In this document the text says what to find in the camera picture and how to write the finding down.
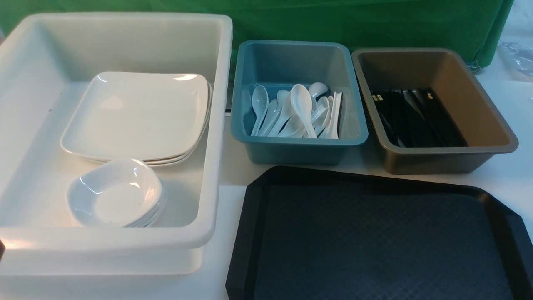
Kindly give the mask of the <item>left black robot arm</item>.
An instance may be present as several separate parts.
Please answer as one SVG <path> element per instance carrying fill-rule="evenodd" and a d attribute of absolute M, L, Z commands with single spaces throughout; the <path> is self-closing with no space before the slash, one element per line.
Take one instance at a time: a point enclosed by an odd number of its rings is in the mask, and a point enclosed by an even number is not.
<path fill-rule="evenodd" d="M 6 246 L 4 243 L 0 240 L 0 260 L 2 260 L 2 257 L 4 256 L 6 250 Z"/>

